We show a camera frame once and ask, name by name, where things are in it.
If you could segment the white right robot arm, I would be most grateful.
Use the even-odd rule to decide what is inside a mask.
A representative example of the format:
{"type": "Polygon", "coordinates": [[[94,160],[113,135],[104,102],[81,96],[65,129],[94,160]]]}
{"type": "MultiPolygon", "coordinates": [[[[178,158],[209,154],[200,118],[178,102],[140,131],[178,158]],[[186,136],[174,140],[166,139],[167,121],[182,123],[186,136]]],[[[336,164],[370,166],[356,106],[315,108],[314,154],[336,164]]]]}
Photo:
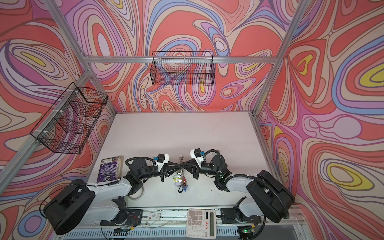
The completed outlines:
{"type": "Polygon", "coordinates": [[[295,202],[293,194],[268,171],[262,170],[257,175],[234,174],[219,151],[211,149],[203,152],[194,149],[190,152],[191,160],[180,163],[180,168],[198,179],[205,174],[213,178],[219,191],[241,192],[251,196],[250,200],[240,200],[235,209],[236,218],[265,216],[268,220],[279,223],[290,218],[289,209],[295,202]]]}

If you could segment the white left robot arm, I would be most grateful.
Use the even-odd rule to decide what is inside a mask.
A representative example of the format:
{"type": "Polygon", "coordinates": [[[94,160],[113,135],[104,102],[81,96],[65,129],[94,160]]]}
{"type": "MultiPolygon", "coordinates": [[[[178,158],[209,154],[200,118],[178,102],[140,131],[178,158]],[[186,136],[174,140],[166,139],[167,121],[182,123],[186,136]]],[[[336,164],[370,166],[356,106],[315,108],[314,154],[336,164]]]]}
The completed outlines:
{"type": "Polygon", "coordinates": [[[99,222],[101,226],[135,227],[138,217],[127,208],[126,197],[136,194],[146,180],[165,178],[177,172],[180,165],[169,161],[167,154],[157,157],[133,157],[125,161],[128,173],[117,180],[103,184],[90,184],[81,179],[56,190],[56,196],[45,206],[39,206],[43,218],[57,235],[65,235],[79,224],[99,222]]]}

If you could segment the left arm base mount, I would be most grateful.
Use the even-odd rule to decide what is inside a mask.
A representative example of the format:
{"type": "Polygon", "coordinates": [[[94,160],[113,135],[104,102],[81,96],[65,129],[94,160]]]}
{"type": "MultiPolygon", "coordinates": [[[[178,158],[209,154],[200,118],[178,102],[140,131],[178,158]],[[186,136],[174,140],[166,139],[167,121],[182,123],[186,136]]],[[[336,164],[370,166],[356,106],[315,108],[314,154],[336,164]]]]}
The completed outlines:
{"type": "Polygon", "coordinates": [[[142,209],[129,209],[125,197],[118,197],[112,201],[117,205],[119,211],[112,220],[102,220],[101,226],[118,226],[120,229],[131,229],[141,224],[144,212],[142,209]]]}

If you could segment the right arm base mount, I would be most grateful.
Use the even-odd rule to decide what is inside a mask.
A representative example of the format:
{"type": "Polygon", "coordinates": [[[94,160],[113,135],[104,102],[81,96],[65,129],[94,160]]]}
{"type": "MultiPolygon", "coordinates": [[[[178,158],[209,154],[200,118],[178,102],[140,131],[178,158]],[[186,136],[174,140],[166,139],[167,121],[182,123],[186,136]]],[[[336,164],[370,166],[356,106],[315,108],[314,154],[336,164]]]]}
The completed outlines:
{"type": "Polygon", "coordinates": [[[223,224],[251,224],[249,226],[238,227],[239,240],[255,240],[264,230],[266,225],[266,217],[262,220],[260,216],[253,215],[247,217],[240,211],[240,203],[246,197],[241,198],[232,208],[221,208],[221,214],[216,215],[223,224]]]}

